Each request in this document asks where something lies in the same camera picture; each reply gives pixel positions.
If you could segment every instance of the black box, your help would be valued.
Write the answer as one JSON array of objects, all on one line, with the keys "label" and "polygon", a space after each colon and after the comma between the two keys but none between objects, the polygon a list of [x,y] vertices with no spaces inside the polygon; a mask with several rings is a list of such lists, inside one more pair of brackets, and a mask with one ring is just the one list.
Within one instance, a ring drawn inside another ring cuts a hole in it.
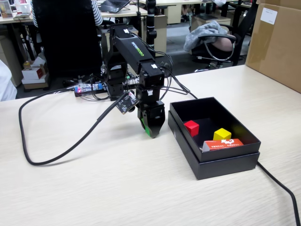
[{"label": "black box", "polygon": [[[192,137],[184,123],[199,124],[199,134]],[[170,104],[168,125],[180,145],[198,180],[255,168],[261,142],[214,97],[174,102]],[[213,140],[220,128],[232,133],[244,145],[211,152],[200,148],[206,140]]]}]

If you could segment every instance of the robotic arm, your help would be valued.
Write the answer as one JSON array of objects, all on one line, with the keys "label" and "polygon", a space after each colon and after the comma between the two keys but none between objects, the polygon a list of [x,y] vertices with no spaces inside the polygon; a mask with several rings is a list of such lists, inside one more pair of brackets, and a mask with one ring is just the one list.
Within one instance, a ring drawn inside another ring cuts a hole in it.
[{"label": "robotic arm", "polygon": [[111,100],[123,93],[127,64],[139,75],[136,85],[138,118],[146,133],[155,138],[165,121],[164,103],[159,100],[160,88],[164,85],[165,74],[141,42],[127,30],[125,24],[110,27],[110,51],[104,61],[105,81]]}]

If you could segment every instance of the red block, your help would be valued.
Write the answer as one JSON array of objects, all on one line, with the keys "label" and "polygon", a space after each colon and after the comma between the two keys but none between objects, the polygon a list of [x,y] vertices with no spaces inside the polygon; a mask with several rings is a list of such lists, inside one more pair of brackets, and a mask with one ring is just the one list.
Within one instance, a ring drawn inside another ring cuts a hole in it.
[{"label": "red block", "polygon": [[199,125],[194,121],[188,121],[187,123],[184,124],[184,126],[187,128],[188,132],[192,137],[198,134]]}]

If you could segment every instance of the yellow block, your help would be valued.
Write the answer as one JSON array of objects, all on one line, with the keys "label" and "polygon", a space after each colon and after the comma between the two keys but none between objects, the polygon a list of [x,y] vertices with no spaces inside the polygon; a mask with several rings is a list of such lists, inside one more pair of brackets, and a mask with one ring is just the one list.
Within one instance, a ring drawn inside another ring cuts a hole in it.
[{"label": "yellow block", "polygon": [[231,133],[223,128],[214,132],[213,140],[229,140],[231,139]]}]

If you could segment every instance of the black office chair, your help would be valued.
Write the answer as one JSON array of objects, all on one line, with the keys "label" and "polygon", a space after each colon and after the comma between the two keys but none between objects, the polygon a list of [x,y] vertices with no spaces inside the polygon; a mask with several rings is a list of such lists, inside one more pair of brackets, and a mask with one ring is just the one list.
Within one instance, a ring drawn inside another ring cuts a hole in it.
[{"label": "black office chair", "polygon": [[32,0],[51,77],[100,74],[102,62],[91,0]]},{"label": "black office chair", "polygon": [[[258,8],[256,1],[257,0],[253,1],[252,6],[249,9],[247,15],[242,20],[242,22],[240,23],[240,25],[236,30],[234,30],[232,26],[221,24],[222,26],[227,27],[232,32],[232,35],[234,35],[235,37],[220,35],[220,34],[208,34],[208,35],[199,36],[199,38],[203,40],[204,43],[192,49],[191,50],[192,55],[197,56],[198,59],[204,59],[206,61],[216,61],[217,65],[209,64],[209,67],[211,65],[214,67],[214,69],[222,67],[223,62],[233,63],[233,66],[236,66],[239,61],[239,56],[240,56],[244,38],[255,22],[257,8]],[[228,38],[233,44],[233,51],[224,52],[222,50],[217,49],[210,43],[206,43],[207,37]],[[200,72],[205,70],[209,70],[209,69],[198,69],[195,72]]]}]

